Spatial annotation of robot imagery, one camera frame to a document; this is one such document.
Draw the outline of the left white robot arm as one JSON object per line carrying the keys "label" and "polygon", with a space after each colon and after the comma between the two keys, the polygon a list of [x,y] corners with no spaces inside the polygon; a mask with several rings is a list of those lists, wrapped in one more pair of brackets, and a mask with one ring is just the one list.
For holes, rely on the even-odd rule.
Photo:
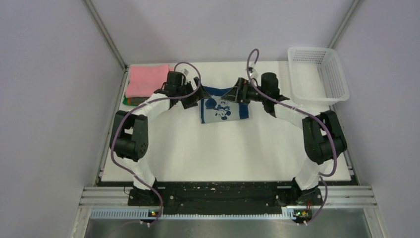
{"label": "left white robot arm", "polygon": [[161,87],[137,107],[116,112],[109,145],[112,161],[133,176],[134,186],[141,190],[140,199],[147,205],[155,204],[159,197],[153,187],[156,177],[144,159],[149,145],[149,123],[153,119],[178,102],[184,109],[198,107],[202,124],[249,118],[246,104],[222,99],[228,89],[204,87],[199,76],[194,78],[196,87],[193,87],[182,72],[170,70],[165,76]]}

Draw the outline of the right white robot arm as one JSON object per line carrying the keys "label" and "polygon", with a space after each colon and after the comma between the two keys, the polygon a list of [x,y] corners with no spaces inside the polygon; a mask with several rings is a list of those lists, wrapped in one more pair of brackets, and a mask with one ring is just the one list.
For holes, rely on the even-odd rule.
{"label": "right white robot arm", "polygon": [[287,197],[296,204],[304,204],[314,195],[323,178],[335,175],[338,157],[347,150],[347,141],[337,114],[327,110],[315,115],[282,95],[278,78],[272,72],[263,73],[260,84],[252,77],[240,78],[237,98],[245,104],[260,102],[272,117],[301,129],[306,157],[292,179],[293,185]]}

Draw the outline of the navy blue t shirt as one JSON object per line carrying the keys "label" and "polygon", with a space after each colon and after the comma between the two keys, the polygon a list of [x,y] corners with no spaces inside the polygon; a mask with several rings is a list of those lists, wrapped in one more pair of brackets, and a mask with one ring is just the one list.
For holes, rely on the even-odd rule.
{"label": "navy blue t shirt", "polygon": [[211,98],[200,101],[201,124],[242,120],[250,117],[247,104],[238,104],[221,98],[231,88],[219,89],[205,86],[204,89]]}

